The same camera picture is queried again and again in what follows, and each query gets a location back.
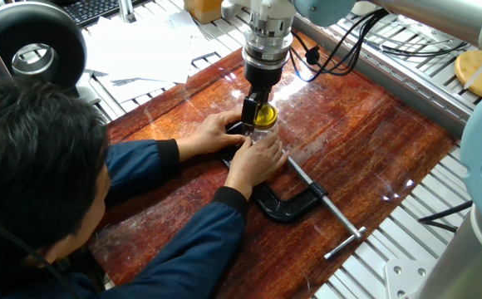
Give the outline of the person's left hand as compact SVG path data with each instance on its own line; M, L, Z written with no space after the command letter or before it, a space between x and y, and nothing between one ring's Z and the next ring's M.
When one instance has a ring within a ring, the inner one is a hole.
M240 110L227 110L209 115L191 135L175 140L180 162L185 162L197 155L210 154L229 146L242 144L245 141L243 135L226 133L226 125L240 119Z

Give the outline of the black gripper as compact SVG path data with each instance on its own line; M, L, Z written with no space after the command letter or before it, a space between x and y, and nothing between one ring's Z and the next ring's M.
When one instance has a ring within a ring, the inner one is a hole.
M273 99L273 87L279 83L283 73L282 67L273 70L262 69L250 64L244 67L244 77L250 83L249 93L243 100L242 133L249 135L255 127L258 112Z

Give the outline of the person's right hand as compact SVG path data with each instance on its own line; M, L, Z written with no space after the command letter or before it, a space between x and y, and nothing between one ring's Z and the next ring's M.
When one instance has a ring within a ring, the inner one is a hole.
M288 152L277 132L253 142L248 136L227 135L232 145L240 145L230 166L225 187L235 189L247 200L253 188L270 178L288 161Z

